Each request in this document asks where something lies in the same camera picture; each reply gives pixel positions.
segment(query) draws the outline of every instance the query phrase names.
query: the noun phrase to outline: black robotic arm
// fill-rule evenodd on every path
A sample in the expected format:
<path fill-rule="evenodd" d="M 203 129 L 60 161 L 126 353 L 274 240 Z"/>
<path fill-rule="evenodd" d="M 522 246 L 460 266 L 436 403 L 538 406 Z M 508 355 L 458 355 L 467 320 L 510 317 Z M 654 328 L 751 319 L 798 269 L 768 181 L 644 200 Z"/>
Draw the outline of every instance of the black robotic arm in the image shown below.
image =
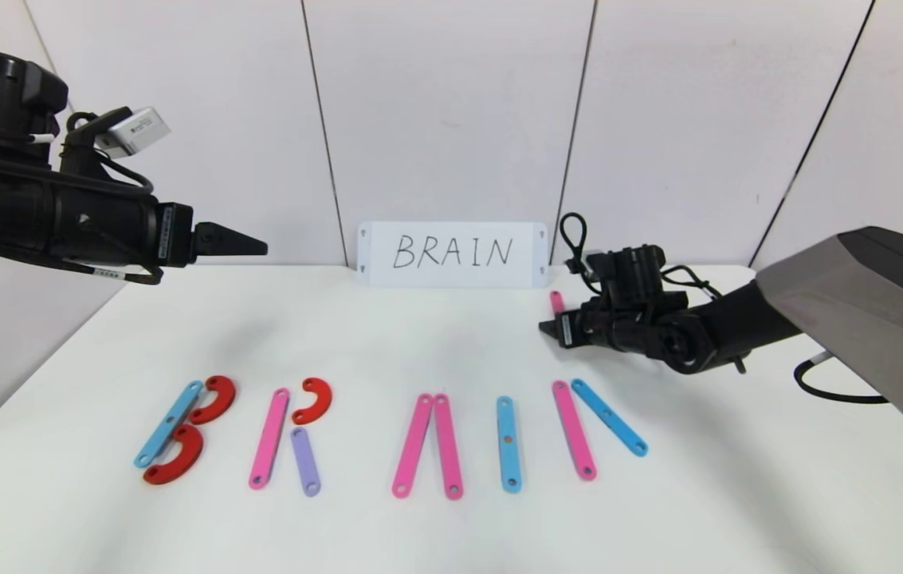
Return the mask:
<path fill-rule="evenodd" d="M 571 218 L 582 225 L 578 245 L 564 229 Z M 892 403 L 903 414 L 902 234 L 873 226 L 841 233 L 721 295 L 683 265 L 662 269 L 665 254 L 655 245 L 583 255 L 581 215 L 564 215 L 560 232 L 574 255 L 568 268 L 596 292 L 579 309 L 540 324 L 563 348 L 598 345 L 639 353 L 684 374 L 726 364 L 744 373 L 753 348 L 805 333 L 826 353 L 796 368 L 802 389 L 845 403 Z M 691 281 L 674 279 L 678 273 Z M 689 308 L 685 292 L 665 291 L 665 283 L 699 287 L 711 301 Z M 832 356 L 880 395 L 837 395 L 809 386 L 805 371 Z"/>
<path fill-rule="evenodd" d="M 0 257 L 155 285 L 161 266 L 189 265 L 201 255 L 266 254 L 265 243 L 224 226 L 193 226 L 192 207 L 159 202 L 149 179 L 115 161 L 168 133 L 153 108 L 73 113 L 61 170 L 51 170 L 55 113 L 68 97 L 57 76 L 0 53 Z M 146 273 L 94 265 L 140 265 Z"/>

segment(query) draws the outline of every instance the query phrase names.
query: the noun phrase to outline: pink bar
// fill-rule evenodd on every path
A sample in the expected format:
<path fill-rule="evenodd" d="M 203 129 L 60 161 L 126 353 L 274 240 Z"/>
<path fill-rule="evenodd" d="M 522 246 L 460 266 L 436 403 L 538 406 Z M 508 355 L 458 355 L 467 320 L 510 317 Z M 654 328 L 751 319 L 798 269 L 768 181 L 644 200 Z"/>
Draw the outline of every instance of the pink bar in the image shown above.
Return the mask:
<path fill-rule="evenodd" d="M 571 451 L 571 460 L 575 463 L 575 472 L 583 480 L 593 480 L 596 478 L 596 465 L 593 464 L 589 444 L 586 443 L 586 434 L 582 432 L 582 424 L 579 424 L 579 413 L 576 413 L 575 403 L 571 400 L 571 389 L 564 381 L 554 381 L 552 388 L 557 402 L 557 414 L 561 415 L 561 425 L 564 427 L 564 438 Z"/>
<path fill-rule="evenodd" d="M 451 423 L 451 402 L 448 395 L 434 395 L 434 419 L 437 420 L 437 448 L 441 451 L 441 472 L 444 474 L 444 494 L 457 501 L 465 494 L 458 465 L 458 446 L 454 442 Z"/>
<path fill-rule="evenodd" d="M 433 410 L 434 397 L 422 393 L 415 401 L 412 422 L 408 424 L 405 446 L 401 450 L 398 469 L 394 473 L 394 484 L 391 493 L 396 498 L 408 497 L 415 480 L 415 469 L 419 466 L 419 455 L 422 454 L 422 441 L 426 439 L 426 428 L 430 425 L 430 411 Z"/>
<path fill-rule="evenodd" d="M 560 291 L 550 292 L 550 309 L 553 310 L 554 315 L 564 313 L 564 299 L 561 297 Z"/>
<path fill-rule="evenodd" d="M 281 427 L 285 424 L 285 411 L 287 410 L 288 389 L 277 389 L 273 392 L 270 408 L 266 411 L 261 443 L 257 447 L 257 457 L 253 459 L 253 470 L 249 474 L 250 488 L 260 490 L 270 480 L 273 459 L 277 455 L 277 441 L 281 439 Z"/>

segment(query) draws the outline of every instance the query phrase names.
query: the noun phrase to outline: white sign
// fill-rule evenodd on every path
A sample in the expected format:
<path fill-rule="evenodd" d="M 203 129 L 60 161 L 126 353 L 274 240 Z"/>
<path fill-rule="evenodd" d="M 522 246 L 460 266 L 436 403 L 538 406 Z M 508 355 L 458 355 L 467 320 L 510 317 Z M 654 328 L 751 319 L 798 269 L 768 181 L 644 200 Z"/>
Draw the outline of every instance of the white sign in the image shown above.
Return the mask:
<path fill-rule="evenodd" d="M 365 222 L 356 272 L 379 287 L 545 287 L 549 245 L 538 222 Z"/>

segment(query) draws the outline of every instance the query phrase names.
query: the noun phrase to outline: red curved piece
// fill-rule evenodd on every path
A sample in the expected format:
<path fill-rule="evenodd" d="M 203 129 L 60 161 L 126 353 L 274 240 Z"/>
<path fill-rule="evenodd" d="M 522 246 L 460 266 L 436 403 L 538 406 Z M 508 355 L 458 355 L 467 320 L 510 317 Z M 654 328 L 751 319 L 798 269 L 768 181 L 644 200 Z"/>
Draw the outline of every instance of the red curved piece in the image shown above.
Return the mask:
<path fill-rule="evenodd" d="M 192 413 L 189 414 L 189 422 L 194 425 L 209 423 L 219 415 L 224 415 L 235 400 L 235 383 L 228 377 L 222 377 L 222 375 L 210 377 L 206 381 L 206 389 L 216 391 L 218 396 L 214 397 L 214 402 L 207 404 L 206 407 L 193 408 Z"/>
<path fill-rule="evenodd" d="M 331 393 L 331 385 L 328 385 L 324 379 L 317 379 L 316 377 L 309 377 L 302 381 L 302 389 L 316 393 L 316 403 L 312 407 L 299 408 L 298 411 L 292 413 L 292 422 L 297 425 L 308 425 L 323 417 L 324 413 L 327 413 L 327 409 L 331 407 L 333 395 Z"/>
<path fill-rule="evenodd" d="M 171 433 L 171 438 L 182 443 L 182 451 L 163 465 L 153 465 L 146 469 L 143 480 L 150 484 L 167 484 L 182 476 L 203 452 L 203 435 L 192 425 L 179 425 Z"/>

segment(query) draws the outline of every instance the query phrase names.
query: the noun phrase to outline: white table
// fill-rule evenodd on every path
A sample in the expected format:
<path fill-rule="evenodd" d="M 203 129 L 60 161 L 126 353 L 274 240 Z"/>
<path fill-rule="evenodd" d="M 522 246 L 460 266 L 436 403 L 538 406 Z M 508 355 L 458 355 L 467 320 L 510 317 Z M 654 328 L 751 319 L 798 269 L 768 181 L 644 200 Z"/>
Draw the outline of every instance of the white table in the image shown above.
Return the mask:
<path fill-rule="evenodd" d="M 702 266 L 722 291 L 752 277 Z M 568 306 L 589 297 L 554 269 Z M 703 299 L 696 295 L 694 301 Z M 903 573 L 903 417 L 801 392 L 804 336 L 749 373 L 678 375 L 539 334 L 546 290 L 393 290 L 345 268 L 194 266 L 129 286 L 0 410 L 0 572 Z M 183 386 L 239 386 L 167 486 L 133 458 Z M 286 425 L 247 486 L 270 392 L 323 377 L 302 494 Z M 585 379 L 649 443 L 636 458 L 576 400 L 599 477 L 575 475 L 550 385 Z M 811 373 L 863 392 L 847 368 Z M 433 430 L 410 498 L 390 493 L 418 393 L 447 392 L 465 496 L 441 491 Z M 524 489 L 499 480 L 495 399 L 516 400 Z"/>

